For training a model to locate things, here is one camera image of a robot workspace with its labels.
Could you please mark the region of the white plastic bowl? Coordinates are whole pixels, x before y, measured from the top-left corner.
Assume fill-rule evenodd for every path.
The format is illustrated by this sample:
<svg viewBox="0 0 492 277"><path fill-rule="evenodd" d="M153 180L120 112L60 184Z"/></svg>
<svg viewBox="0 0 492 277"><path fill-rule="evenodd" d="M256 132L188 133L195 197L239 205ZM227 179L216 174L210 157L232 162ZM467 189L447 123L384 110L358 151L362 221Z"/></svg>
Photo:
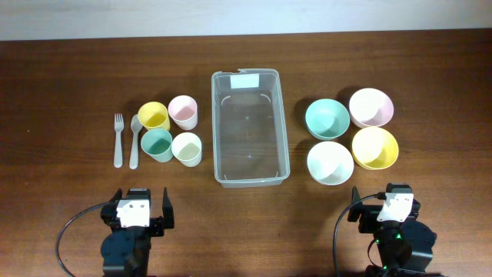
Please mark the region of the white plastic bowl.
<svg viewBox="0 0 492 277"><path fill-rule="evenodd" d="M351 153L337 142L319 142L307 155L307 168L311 177L322 185L340 185L353 174Z"/></svg>

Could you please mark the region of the green plastic cup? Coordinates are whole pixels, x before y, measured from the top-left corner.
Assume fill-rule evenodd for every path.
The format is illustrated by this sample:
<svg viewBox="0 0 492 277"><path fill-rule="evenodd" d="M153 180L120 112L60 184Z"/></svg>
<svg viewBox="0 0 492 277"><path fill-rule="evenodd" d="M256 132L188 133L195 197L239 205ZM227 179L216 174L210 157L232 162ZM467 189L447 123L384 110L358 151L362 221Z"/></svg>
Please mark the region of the green plastic cup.
<svg viewBox="0 0 492 277"><path fill-rule="evenodd" d="M157 162L169 162L174 157L171 133L162 128L148 130L141 138L141 148Z"/></svg>

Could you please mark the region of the yellow plastic bowl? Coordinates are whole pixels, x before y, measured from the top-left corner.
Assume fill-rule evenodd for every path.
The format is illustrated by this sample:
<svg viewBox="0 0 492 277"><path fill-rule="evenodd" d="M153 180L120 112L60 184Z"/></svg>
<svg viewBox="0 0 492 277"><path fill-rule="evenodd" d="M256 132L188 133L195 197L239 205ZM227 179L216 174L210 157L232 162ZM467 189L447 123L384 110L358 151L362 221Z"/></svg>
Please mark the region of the yellow plastic bowl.
<svg viewBox="0 0 492 277"><path fill-rule="evenodd" d="M368 127L353 137L351 151L355 162L367 170L391 167L399 156L396 138L386 129Z"/></svg>

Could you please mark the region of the cream plastic cup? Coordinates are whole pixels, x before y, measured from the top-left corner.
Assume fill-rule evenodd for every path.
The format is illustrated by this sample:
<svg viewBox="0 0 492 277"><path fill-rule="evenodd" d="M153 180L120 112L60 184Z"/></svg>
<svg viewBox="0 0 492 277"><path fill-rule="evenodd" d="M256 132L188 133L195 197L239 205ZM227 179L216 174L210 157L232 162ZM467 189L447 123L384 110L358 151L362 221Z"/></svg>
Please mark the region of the cream plastic cup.
<svg viewBox="0 0 492 277"><path fill-rule="evenodd" d="M183 132L174 138L171 144L171 151L174 157L183 165L195 167L201 162L202 143L196 134Z"/></svg>

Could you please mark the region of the yellow plastic cup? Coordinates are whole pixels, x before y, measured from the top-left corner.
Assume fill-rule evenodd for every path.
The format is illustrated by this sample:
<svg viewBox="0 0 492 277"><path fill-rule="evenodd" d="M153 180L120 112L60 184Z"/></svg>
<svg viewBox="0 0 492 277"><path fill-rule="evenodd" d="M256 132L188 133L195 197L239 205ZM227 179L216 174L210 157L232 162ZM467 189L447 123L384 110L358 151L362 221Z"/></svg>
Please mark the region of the yellow plastic cup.
<svg viewBox="0 0 492 277"><path fill-rule="evenodd" d="M168 110L160 102L148 102L138 110L138 120L147 129L162 128L170 130Z"/></svg>

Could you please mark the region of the green plastic bowl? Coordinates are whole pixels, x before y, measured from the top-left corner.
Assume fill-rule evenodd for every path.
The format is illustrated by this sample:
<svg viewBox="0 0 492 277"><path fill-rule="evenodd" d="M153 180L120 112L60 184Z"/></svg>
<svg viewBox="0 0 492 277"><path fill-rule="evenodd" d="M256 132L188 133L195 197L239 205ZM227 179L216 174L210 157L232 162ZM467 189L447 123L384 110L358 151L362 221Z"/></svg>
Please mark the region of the green plastic bowl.
<svg viewBox="0 0 492 277"><path fill-rule="evenodd" d="M340 102L323 98L312 102L305 113L308 131L320 140L332 140L342 136L350 125L348 110Z"/></svg>

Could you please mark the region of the pink plastic cup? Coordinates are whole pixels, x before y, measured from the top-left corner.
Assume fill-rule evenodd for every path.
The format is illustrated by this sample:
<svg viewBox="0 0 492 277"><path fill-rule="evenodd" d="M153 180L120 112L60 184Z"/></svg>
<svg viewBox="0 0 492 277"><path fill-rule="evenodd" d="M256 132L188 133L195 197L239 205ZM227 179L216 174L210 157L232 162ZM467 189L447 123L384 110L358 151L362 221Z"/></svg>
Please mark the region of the pink plastic cup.
<svg viewBox="0 0 492 277"><path fill-rule="evenodd" d="M168 105L168 114L183 130L192 130L198 124L198 104L189 95L179 95Z"/></svg>

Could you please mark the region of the pink plastic bowl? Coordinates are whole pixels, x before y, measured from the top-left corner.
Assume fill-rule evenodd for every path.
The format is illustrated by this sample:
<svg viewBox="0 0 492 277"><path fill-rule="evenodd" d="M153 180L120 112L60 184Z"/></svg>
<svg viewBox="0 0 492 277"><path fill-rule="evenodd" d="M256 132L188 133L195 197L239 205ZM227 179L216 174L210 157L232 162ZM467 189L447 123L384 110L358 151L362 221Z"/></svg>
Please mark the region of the pink plastic bowl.
<svg viewBox="0 0 492 277"><path fill-rule="evenodd" d="M351 96L349 113L351 121L359 128L381 127L393 118L394 104L381 90L362 88Z"/></svg>

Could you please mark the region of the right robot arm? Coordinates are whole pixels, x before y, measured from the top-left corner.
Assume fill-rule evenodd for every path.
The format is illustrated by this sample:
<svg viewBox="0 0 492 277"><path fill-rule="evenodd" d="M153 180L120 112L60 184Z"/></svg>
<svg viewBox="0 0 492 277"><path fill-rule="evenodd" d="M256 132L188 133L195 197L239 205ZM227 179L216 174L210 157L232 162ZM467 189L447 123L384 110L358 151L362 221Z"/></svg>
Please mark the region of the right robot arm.
<svg viewBox="0 0 492 277"><path fill-rule="evenodd" d="M381 205L365 205L357 188L352 188L349 222L358 222L358 231L371 234L370 245L376 245L381 264L371 263L364 274L381 276L425 276L434 257L432 248L437 234L419 222L421 204L412 188L404 183L387 184L378 192Z"/></svg>

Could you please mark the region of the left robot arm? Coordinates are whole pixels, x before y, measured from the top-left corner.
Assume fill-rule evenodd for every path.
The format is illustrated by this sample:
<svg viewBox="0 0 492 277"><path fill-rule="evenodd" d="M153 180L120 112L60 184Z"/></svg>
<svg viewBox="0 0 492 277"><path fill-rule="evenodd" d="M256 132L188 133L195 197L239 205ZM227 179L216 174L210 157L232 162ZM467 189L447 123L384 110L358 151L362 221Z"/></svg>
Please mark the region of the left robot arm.
<svg viewBox="0 0 492 277"><path fill-rule="evenodd" d="M146 276L151 239L175 226L174 210L163 191L162 215L151 217L151 190L118 190L101 209L101 219L111 228L101 244L104 276Z"/></svg>

